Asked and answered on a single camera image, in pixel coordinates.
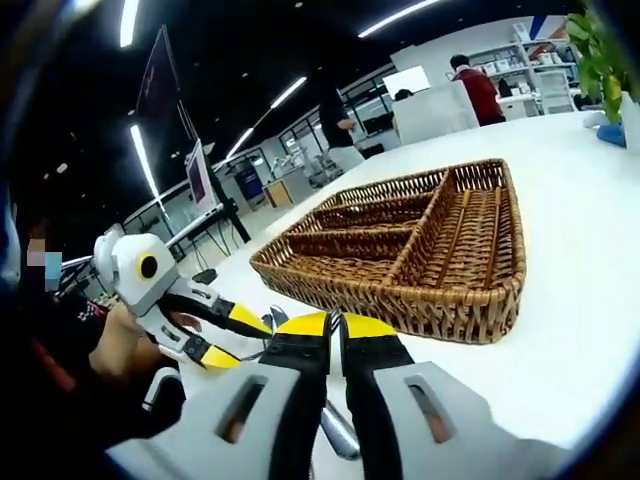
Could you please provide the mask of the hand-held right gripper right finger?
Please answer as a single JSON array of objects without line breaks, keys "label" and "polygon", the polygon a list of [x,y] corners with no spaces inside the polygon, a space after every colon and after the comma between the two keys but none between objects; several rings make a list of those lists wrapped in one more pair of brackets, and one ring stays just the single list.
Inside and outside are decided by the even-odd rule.
[{"label": "hand-held right gripper right finger", "polygon": [[346,401],[368,479],[551,479],[565,449],[501,428],[488,402],[386,323],[341,316]]}]

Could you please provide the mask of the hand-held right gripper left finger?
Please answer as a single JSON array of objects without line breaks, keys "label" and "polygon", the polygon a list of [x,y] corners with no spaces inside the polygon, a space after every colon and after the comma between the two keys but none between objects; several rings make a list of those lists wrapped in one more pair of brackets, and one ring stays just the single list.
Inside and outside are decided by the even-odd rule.
[{"label": "hand-held right gripper left finger", "polygon": [[122,479],[306,479],[327,397],[331,321],[280,326],[266,352],[187,399],[179,420],[110,448]]}]

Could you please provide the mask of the person's left hand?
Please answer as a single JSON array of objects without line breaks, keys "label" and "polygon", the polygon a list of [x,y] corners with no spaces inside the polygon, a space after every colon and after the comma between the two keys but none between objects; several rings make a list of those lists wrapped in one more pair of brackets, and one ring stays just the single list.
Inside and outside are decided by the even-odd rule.
[{"label": "person's left hand", "polygon": [[91,368],[107,380],[124,381],[156,368],[164,355],[121,302],[109,310],[102,335],[89,354]]}]

